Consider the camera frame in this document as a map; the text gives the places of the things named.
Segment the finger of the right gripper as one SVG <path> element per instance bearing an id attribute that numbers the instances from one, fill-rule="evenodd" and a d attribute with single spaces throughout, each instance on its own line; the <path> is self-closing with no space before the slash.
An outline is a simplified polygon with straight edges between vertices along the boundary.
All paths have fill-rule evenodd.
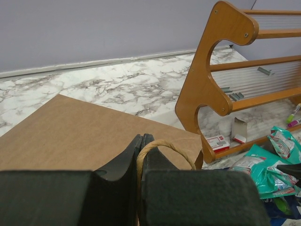
<path id="1" fill-rule="evenodd" d="M 277 165 L 277 169 L 297 179 L 301 178 L 301 164 Z"/>

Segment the teal snack packet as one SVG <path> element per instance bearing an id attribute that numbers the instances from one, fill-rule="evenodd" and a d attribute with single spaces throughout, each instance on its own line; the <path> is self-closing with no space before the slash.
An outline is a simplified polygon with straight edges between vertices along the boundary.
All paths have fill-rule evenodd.
<path id="1" fill-rule="evenodd" d="M 301 189 L 297 186 L 299 180 L 277 169 L 277 165 L 282 164 L 289 163 L 258 145 L 253 145 L 229 170 L 248 174 L 256 184 L 261 199 L 300 195 Z"/>
<path id="2" fill-rule="evenodd" d="M 290 131 L 274 126 L 268 139 L 279 157 L 291 164 L 301 162 L 301 145 Z"/>

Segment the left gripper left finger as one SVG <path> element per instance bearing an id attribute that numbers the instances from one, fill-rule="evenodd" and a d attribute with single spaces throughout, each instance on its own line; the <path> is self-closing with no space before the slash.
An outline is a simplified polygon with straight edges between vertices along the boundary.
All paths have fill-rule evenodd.
<path id="1" fill-rule="evenodd" d="M 123 152 L 96 170 L 4 170 L 3 226 L 135 226 L 136 135 Z"/>

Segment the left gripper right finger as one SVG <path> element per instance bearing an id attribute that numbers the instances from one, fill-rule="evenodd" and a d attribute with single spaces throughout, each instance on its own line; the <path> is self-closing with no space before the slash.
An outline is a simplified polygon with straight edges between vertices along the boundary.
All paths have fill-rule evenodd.
<path id="1" fill-rule="evenodd" d="M 143 160 L 142 226 L 267 226 L 255 183 L 225 169 L 180 170 L 157 148 Z"/>

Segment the brown paper bag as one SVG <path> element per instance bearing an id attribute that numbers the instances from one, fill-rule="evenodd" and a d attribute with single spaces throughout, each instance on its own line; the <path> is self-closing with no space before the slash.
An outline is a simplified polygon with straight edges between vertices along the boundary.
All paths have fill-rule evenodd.
<path id="1" fill-rule="evenodd" d="M 203 165 L 199 135 L 106 107 L 57 95 L 0 138 L 4 170 L 96 170 L 136 135 L 140 151 L 155 139 L 183 149 Z"/>

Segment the blue snack bag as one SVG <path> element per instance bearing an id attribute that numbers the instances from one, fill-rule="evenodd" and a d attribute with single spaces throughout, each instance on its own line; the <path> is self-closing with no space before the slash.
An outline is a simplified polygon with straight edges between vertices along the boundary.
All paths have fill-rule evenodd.
<path id="1" fill-rule="evenodd" d="M 270 218 L 301 219 L 301 198 L 298 196 L 282 196 L 261 201 Z"/>

